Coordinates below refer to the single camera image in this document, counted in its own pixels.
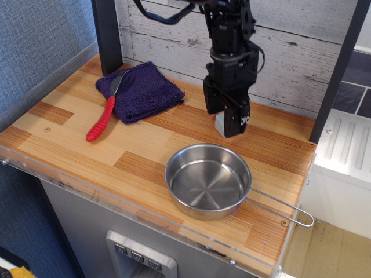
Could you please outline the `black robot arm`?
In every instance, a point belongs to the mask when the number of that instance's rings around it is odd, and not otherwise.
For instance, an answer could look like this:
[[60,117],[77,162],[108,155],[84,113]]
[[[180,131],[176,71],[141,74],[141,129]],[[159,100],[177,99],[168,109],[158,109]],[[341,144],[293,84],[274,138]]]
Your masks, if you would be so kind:
[[224,114],[224,136],[245,132],[250,118],[248,90],[256,83],[261,49],[250,37],[256,32],[249,1],[191,1],[180,16],[195,6],[205,15],[212,40],[203,82],[209,114]]

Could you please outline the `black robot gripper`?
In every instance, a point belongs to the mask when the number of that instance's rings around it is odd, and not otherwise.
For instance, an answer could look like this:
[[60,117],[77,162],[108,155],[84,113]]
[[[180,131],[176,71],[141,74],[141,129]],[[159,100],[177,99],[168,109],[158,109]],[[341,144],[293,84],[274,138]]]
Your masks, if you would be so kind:
[[209,114],[224,111],[224,135],[243,134],[250,119],[249,88],[255,84],[259,47],[240,47],[235,54],[210,50],[212,63],[206,65],[208,76],[203,81],[205,105]]

